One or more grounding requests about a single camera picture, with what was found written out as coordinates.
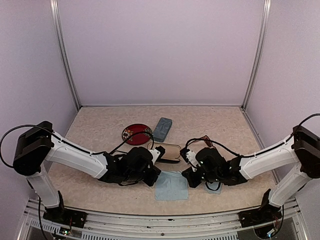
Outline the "light blue cleaning cloth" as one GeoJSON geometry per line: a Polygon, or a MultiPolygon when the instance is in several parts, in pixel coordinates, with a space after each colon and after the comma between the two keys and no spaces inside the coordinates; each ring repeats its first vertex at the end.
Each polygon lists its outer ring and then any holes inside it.
{"type": "Polygon", "coordinates": [[[183,201],[189,198],[188,182],[181,171],[162,171],[155,183],[156,201],[183,201]]]}

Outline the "black glasses case beige lining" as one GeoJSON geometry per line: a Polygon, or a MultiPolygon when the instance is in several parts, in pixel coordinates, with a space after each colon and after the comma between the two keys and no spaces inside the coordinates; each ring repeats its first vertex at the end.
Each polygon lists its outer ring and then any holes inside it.
{"type": "Polygon", "coordinates": [[[161,150],[164,149],[165,152],[162,156],[160,156],[157,159],[157,162],[159,163],[165,163],[165,164],[178,164],[180,160],[180,151],[181,147],[176,144],[169,144],[169,143],[149,143],[147,146],[148,149],[156,149],[161,150]]]}

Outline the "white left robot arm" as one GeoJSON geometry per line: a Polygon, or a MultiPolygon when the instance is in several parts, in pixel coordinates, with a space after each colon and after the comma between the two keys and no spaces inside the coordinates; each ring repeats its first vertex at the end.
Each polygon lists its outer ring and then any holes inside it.
{"type": "Polygon", "coordinates": [[[43,205],[57,221],[70,218],[61,193],[52,184],[44,162],[52,162],[81,171],[108,184],[134,185],[140,181],[149,187],[158,179],[161,170],[155,166],[166,150],[162,146],[133,147],[129,152],[112,155],[105,151],[92,152],[54,132],[52,123],[43,121],[30,125],[17,141],[13,169],[25,176],[41,198],[43,205]]]}

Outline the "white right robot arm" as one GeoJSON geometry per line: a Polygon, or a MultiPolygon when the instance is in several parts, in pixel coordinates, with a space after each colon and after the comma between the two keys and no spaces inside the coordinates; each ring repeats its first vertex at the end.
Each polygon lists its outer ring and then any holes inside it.
{"type": "Polygon", "coordinates": [[[291,165],[291,170],[276,187],[264,194],[261,207],[255,212],[260,222],[268,221],[288,198],[320,177],[320,138],[301,125],[295,126],[291,135],[280,142],[249,155],[234,153],[235,157],[229,161],[215,147],[194,152],[185,146],[180,156],[190,164],[182,176],[191,188],[202,182],[236,186],[291,165]]]}

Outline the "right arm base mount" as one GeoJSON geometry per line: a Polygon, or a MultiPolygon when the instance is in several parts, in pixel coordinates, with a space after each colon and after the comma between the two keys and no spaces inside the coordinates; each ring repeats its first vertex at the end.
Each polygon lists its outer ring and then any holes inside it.
{"type": "Polygon", "coordinates": [[[275,207],[269,203],[269,194],[271,189],[268,189],[263,197],[260,207],[240,211],[238,213],[239,221],[242,228],[260,225],[275,221],[276,218],[281,219],[283,214],[281,207],[275,207]]]}

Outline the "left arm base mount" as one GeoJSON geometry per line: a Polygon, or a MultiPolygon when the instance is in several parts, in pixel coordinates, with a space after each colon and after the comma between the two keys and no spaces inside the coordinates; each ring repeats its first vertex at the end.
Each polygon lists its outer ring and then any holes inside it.
{"type": "Polygon", "coordinates": [[[88,214],[84,211],[66,208],[64,206],[62,194],[59,190],[57,192],[59,196],[59,205],[54,208],[45,207],[43,218],[54,223],[83,229],[88,214]]]}

